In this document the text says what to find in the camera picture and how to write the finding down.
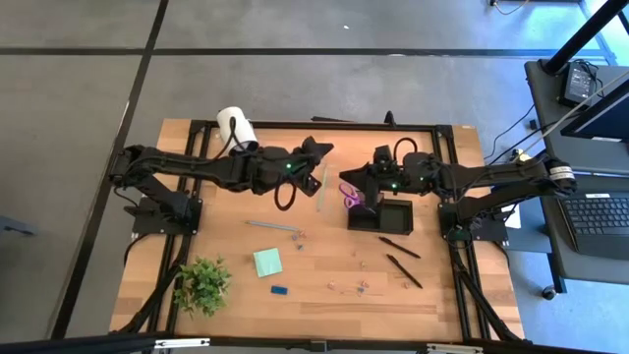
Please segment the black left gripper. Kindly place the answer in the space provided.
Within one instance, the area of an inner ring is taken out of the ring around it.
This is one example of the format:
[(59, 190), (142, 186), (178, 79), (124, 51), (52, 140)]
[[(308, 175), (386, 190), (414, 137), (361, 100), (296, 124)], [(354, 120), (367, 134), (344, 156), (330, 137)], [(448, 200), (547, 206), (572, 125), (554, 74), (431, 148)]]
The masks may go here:
[(283, 147), (263, 147), (255, 159), (255, 191), (266, 193), (290, 183), (307, 197), (312, 197), (321, 182), (312, 176), (315, 161), (334, 149), (332, 143), (318, 143), (312, 136), (304, 139), (301, 150), (289, 152)]

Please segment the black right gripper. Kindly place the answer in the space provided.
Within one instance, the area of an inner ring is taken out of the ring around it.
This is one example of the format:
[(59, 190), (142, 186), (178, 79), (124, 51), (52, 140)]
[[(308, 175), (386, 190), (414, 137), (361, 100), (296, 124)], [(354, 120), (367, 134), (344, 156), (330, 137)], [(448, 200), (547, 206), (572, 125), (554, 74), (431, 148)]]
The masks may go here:
[(339, 178), (352, 186), (365, 186), (363, 189), (366, 208), (378, 206), (383, 193), (411, 193), (412, 184), (409, 175), (395, 160), (380, 160), (357, 169), (339, 173)]

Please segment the purple-handled scissors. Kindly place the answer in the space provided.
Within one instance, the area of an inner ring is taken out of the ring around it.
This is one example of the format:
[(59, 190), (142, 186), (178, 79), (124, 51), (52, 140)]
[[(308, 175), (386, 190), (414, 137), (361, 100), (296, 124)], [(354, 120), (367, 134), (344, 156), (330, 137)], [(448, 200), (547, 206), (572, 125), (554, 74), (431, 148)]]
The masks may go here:
[(341, 183), (338, 186), (339, 192), (344, 196), (343, 204), (346, 209), (352, 207), (363, 207), (365, 205), (365, 196), (362, 192), (348, 183)]

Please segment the clear plastic ruler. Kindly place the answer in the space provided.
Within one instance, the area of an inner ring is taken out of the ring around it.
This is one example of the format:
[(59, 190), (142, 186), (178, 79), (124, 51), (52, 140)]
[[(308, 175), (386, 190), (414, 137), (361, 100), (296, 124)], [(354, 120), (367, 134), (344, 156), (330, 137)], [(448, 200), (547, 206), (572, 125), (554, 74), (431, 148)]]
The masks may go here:
[(322, 170), (322, 175), (321, 175), (321, 185), (320, 188), (318, 190), (318, 197), (317, 197), (317, 202), (316, 202), (316, 212), (321, 212), (322, 208), (323, 208), (323, 204), (324, 204), (324, 199), (325, 199), (325, 192), (326, 192), (326, 183), (327, 183), (327, 172), (328, 172), (328, 164), (325, 164)]

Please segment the black pen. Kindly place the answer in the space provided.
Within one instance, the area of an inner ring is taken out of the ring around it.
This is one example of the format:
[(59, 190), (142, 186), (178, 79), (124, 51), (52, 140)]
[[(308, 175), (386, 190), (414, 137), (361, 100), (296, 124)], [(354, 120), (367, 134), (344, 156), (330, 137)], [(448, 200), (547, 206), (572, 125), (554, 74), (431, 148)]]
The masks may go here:
[(386, 254), (386, 257), (413, 283), (415, 284), (418, 288), (423, 289), (423, 285), (421, 284), (421, 282), (411, 273), (409, 272), (407, 269), (405, 269), (400, 262), (392, 255), (390, 254)]
[(390, 239), (388, 239), (386, 237), (378, 236), (377, 239), (380, 240), (381, 242), (383, 242), (383, 243), (385, 243), (385, 244), (387, 244), (387, 245), (389, 245), (389, 246), (391, 246), (391, 247), (393, 247), (393, 248), (395, 248), (395, 249), (397, 249), (397, 250), (399, 250), (399, 251), (401, 251), (401, 252), (403, 252), (403, 253), (411, 256), (411, 257), (413, 257), (413, 258), (415, 258), (415, 259), (421, 259), (422, 258), (417, 253), (415, 253), (415, 252), (413, 252), (413, 251), (411, 251), (411, 250), (409, 250), (407, 248), (404, 248), (401, 245), (398, 245), (398, 244), (394, 243), (392, 240), (390, 240)]

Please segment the green sticky note pad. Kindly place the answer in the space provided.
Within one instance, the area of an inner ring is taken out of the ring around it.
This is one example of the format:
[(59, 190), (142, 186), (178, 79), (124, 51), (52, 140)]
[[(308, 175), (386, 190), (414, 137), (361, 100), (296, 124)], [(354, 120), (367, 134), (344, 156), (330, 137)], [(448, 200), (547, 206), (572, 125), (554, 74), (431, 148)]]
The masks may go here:
[(267, 277), (283, 271), (283, 265), (277, 248), (255, 252), (254, 261), (258, 277)]

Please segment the black mesh desk organizer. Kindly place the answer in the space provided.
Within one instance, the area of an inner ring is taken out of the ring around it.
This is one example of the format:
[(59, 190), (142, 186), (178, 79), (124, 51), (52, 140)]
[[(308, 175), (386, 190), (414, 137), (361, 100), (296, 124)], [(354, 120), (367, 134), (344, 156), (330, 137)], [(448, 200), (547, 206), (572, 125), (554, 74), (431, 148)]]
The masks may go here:
[(352, 206), (347, 226), (355, 231), (410, 235), (414, 231), (413, 205), (409, 201), (383, 199), (374, 208)]

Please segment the dark office desk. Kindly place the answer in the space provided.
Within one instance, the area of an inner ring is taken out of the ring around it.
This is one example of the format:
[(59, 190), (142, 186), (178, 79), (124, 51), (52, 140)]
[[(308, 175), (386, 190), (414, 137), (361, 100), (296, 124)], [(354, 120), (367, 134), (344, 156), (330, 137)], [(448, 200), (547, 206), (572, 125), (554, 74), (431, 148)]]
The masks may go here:
[[(544, 151), (569, 163), (577, 173), (578, 192), (582, 195), (609, 192), (629, 197), (629, 146), (623, 143), (590, 141), (566, 137), (559, 129), (550, 127), (570, 109), (557, 102), (562, 80), (544, 72), (538, 61), (524, 65), (537, 117), (543, 127)], [(554, 287), (560, 290), (565, 279), (629, 285), (629, 246), (626, 258), (613, 248), (618, 237), (597, 242), (601, 251), (612, 253), (610, 258), (590, 256), (578, 252), (567, 225), (567, 212), (558, 200), (541, 198), (543, 216), (550, 239), (548, 260)]]

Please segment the white paper sheet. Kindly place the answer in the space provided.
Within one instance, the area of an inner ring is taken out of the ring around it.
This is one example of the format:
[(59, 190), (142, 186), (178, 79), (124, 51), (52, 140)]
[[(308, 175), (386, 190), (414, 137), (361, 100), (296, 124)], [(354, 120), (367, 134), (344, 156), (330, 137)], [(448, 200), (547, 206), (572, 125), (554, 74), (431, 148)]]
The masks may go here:
[(520, 207), (517, 204), (505, 206), (501, 211), (506, 213), (506, 218), (504, 219), (506, 227), (513, 229), (520, 229), (522, 227)]

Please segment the green artificial plant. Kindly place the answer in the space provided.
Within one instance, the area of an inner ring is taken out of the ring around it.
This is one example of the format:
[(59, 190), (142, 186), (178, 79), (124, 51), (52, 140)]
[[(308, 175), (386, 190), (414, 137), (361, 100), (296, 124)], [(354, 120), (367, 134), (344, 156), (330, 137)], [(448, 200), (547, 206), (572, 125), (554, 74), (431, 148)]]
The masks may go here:
[(225, 260), (196, 258), (190, 265), (181, 265), (175, 279), (181, 287), (174, 291), (175, 304), (191, 317), (202, 314), (209, 318), (226, 306), (231, 273)]

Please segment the dark laptop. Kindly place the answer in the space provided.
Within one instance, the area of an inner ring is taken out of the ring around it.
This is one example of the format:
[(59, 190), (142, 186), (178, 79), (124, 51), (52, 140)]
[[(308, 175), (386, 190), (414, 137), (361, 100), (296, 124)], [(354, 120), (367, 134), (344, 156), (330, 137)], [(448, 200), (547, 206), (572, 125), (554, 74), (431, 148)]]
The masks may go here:
[(629, 193), (589, 193), (559, 201), (575, 250), (629, 261)]

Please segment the black power adapter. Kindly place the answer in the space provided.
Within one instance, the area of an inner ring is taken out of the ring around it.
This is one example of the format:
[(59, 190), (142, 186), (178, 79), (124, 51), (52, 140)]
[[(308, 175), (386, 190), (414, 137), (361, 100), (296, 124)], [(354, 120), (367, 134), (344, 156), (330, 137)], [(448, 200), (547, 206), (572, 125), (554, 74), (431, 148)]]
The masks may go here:
[(571, 62), (563, 75), (557, 101), (564, 106), (577, 106), (595, 92), (596, 70), (584, 61)]

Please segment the black monitor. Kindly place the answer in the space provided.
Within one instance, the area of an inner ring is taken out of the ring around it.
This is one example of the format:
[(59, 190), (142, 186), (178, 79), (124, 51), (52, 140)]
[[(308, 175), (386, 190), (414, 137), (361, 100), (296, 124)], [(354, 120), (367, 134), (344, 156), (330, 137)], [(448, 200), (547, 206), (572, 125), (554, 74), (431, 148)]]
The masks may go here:
[(629, 143), (629, 79), (560, 131), (562, 136)]

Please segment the black pole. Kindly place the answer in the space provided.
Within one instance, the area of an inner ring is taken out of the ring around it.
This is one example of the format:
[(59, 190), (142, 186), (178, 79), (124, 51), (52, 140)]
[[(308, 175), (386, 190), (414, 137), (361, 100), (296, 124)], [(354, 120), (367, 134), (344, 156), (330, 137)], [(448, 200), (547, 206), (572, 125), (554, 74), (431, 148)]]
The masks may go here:
[(551, 76), (559, 73), (628, 4), (629, 0), (607, 0), (549, 60), (542, 62), (543, 71)]

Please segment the black beam with metal brackets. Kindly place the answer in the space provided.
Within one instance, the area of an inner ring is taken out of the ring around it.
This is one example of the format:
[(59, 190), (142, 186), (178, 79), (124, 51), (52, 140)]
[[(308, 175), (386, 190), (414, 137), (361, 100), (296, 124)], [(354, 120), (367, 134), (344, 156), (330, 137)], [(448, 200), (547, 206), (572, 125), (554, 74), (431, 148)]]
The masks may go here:
[(114, 333), (99, 336), (46, 339), (0, 344), (0, 354), (131, 354), (134, 352), (196, 347), (254, 347), (301, 349), (313, 353), (332, 350), (413, 351), (420, 354), (609, 354), (537, 345), (530, 341), (469, 339), (386, 341), (353, 339), (281, 339), (241, 337), (171, 338), (166, 332)]

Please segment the black aluminium table frame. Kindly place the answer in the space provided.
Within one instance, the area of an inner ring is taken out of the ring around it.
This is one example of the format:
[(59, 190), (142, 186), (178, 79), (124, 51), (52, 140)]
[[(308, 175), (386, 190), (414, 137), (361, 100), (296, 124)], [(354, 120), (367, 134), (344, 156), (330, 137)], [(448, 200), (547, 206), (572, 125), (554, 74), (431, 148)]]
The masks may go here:
[[(472, 297), (451, 267), (449, 245), (439, 230), (434, 195), (412, 198), (414, 231), (407, 236), (351, 231), (339, 192), (339, 173), (359, 167), (379, 146), (413, 149), (456, 159), (466, 166), (483, 161), (478, 133), (469, 126), (451, 130), (354, 123), (272, 123), (256, 126), (265, 146), (294, 148), (306, 137), (334, 144), (315, 176), (328, 164), (324, 204), (316, 212), (318, 193), (296, 194), (294, 205), (280, 211), (274, 195), (232, 194), (202, 182), (194, 192), (202, 200), (200, 228), (189, 244), (190, 260), (221, 257), (231, 273), (226, 306), (212, 317), (176, 310), (164, 300), (152, 327), (180, 336), (227, 336), (281, 339), (353, 339), (459, 342), (487, 337), (490, 330)], [(299, 231), (254, 226), (246, 220), (298, 227)], [(415, 259), (377, 239), (386, 237), (407, 248)], [(303, 244), (302, 251), (297, 244)], [(283, 271), (258, 277), (254, 253), (279, 250)], [(423, 285), (413, 284), (387, 257), (394, 256)], [(361, 269), (360, 262), (367, 268)], [(335, 283), (335, 289), (327, 287)], [(366, 281), (369, 288), (359, 296)], [(287, 295), (271, 292), (288, 289)]]

